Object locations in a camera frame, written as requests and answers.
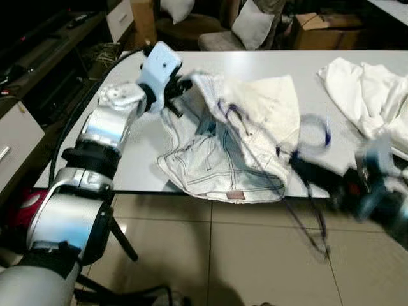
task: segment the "white table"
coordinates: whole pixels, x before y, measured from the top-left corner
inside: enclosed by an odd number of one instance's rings
[[[337,57],[343,57],[355,63],[364,61],[370,64],[384,64],[396,74],[408,74],[407,51],[180,52],[180,55],[183,58],[181,73],[187,73],[194,68],[205,68],[213,73],[224,73],[246,81],[291,75],[298,95],[300,112],[316,113],[324,118],[328,117],[330,121],[332,132],[330,148],[324,154],[308,158],[339,173],[344,173],[349,165],[355,165],[354,152],[363,138],[330,100],[316,71]],[[143,60],[142,54],[126,59],[110,73],[104,85],[136,80]],[[82,125],[96,103],[97,99],[94,97],[67,136],[60,154],[65,148],[74,147]],[[136,121],[114,178],[115,190],[131,193],[179,192],[156,166],[156,159],[165,152],[168,142],[159,115],[146,113]],[[55,172],[65,164],[64,160],[59,159]],[[47,186],[48,169],[49,166],[35,187]],[[286,194],[294,197],[307,195],[296,175],[291,177]],[[314,196],[326,197],[327,193],[316,188]]]
[[[368,1],[408,26],[408,4],[403,4],[397,0]]]

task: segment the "robotic arm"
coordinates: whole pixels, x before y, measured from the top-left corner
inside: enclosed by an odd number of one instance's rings
[[[102,256],[112,228],[120,231],[110,204],[130,127],[144,112],[163,109],[170,98],[165,90],[177,83],[181,64],[180,57],[159,42],[137,82],[100,90],[98,107],[86,120],[75,148],[64,151],[68,163],[31,222],[29,252],[0,274],[0,305],[69,305],[82,265]],[[137,259],[132,249],[127,251]]]

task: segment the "drawer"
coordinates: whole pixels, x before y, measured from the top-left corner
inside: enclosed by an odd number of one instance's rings
[[[106,16],[113,42],[117,42],[133,22],[130,0],[123,0]]]
[[[0,191],[43,136],[43,130],[21,102],[0,118]]]

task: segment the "white pillow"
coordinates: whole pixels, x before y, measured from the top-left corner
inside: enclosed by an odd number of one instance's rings
[[[275,15],[262,13],[253,0],[247,0],[232,31],[247,50],[255,50],[266,40]]]
[[[168,13],[173,23],[183,21],[191,13],[194,0],[161,0],[160,9]]]

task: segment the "chair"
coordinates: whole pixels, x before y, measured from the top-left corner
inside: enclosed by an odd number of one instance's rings
[[[173,24],[171,17],[160,12],[160,0],[154,0],[157,37],[174,50],[199,50],[200,35],[231,29],[238,16],[240,1],[195,0],[191,14]]]
[[[266,40],[257,50],[271,50],[276,27],[281,19],[286,0],[254,0],[263,13],[274,14],[272,26]],[[198,45],[202,51],[235,51],[245,50],[244,45],[232,31],[203,34],[198,38]]]

